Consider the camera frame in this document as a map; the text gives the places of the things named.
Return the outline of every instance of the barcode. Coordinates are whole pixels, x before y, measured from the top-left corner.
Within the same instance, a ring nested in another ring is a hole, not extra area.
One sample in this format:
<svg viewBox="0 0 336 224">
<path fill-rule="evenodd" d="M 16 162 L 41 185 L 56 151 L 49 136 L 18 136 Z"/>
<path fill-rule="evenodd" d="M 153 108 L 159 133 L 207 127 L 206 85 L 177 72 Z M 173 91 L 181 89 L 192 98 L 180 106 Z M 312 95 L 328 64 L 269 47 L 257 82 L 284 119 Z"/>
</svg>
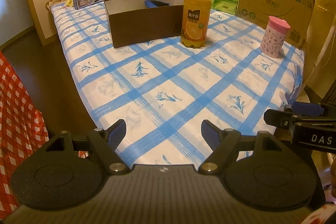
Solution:
<svg viewBox="0 0 336 224">
<path fill-rule="evenodd" d="M 301 35 L 299 35 L 297 32 L 295 31 L 292 31 L 290 36 L 289 36 L 289 39 L 296 42 L 296 43 L 299 43 L 299 40 L 300 40 L 300 37 Z"/>
</svg>

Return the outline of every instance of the blue and white tablecloth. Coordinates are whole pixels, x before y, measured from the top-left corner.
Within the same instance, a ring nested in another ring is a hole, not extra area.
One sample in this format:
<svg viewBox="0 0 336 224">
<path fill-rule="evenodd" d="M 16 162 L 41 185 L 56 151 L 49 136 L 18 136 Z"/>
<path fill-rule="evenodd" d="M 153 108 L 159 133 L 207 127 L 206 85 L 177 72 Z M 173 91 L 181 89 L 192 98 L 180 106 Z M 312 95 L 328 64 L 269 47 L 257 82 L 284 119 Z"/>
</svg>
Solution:
<svg viewBox="0 0 336 224">
<path fill-rule="evenodd" d="M 179 37 L 115 49 L 103 3 L 51 11 L 93 121 L 104 129 L 126 121 L 117 153 L 128 165 L 198 167 L 212 152 L 201 136 L 204 119 L 245 135 L 274 133 L 263 113 L 295 101 L 302 82 L 302 51 L 285 42 L 282 58 L 268 58 L 258 48 L 263 29 L 219 11 L 211 11 L 201 49 L 184 47 Z"/>
</svg>

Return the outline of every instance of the gray ribbed surface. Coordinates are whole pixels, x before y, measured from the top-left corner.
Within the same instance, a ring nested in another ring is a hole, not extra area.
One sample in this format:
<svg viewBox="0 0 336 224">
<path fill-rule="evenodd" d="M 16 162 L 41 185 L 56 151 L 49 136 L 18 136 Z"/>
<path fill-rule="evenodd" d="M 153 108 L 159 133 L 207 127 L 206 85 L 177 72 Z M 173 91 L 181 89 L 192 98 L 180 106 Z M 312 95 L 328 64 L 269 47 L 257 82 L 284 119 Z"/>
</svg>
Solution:
<svg viewBox="0 0 336 224">
<path fill-rule="evenodd" d="M 192 165 L 136 165 L 128 175 L 110 177 L 97 196 L 80 206 L 57 212 L 21 206 L 4 223 L 297 224 L 309 213 L 306 208 L 287 213 L 249 208 L 233 199 L 216 177 L 197 174 Z"/>
</svg>

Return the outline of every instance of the plaid tablecloth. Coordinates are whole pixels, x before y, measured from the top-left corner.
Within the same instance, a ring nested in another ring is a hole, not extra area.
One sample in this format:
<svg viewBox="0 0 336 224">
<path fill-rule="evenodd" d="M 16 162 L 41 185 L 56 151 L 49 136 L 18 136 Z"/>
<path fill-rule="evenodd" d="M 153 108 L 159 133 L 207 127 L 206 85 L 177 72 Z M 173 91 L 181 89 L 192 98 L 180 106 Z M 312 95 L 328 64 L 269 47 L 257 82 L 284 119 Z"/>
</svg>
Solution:
<svg viewBox="0 0 336 224">
<path fill-rule="evenodd" d="M 15 168 L 46 141 L 41 112 L 0 52 L 0 219 L 17 207 L 9 186 Z"/>
<path fill-rule="evenodd" d="M 117 153 L 128 165 L 198 167 L 211 153 L 200 132 L 204 119 L 246 135 L 273 133 L 263 113 L 295 101 L 302 81 L 302 51 L 285 43 L 281 58 L 268 58 L 259 49 L 264 30 L 226 13 L 211 11 L 201 49 L 184 47 L 179 37 L 115 49 L 103 3 L 51 11 L 93 121 L 108 128 L 125 119 Z"/>
</svg>

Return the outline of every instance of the orange juice bottle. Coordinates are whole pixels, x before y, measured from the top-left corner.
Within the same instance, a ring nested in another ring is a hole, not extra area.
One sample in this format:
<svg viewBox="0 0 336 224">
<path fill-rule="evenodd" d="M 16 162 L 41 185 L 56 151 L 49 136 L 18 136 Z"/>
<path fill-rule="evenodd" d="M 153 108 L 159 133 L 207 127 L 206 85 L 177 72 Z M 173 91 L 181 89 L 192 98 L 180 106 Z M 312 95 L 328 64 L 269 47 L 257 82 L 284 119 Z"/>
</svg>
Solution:
<svg viewBox="0 0 336 224">
<path fill-rule="evenodd" d="M 186 47 L 204 46 L 210 17 L 211 0 L 184 0 L 181 43 Z"/>
</svg>

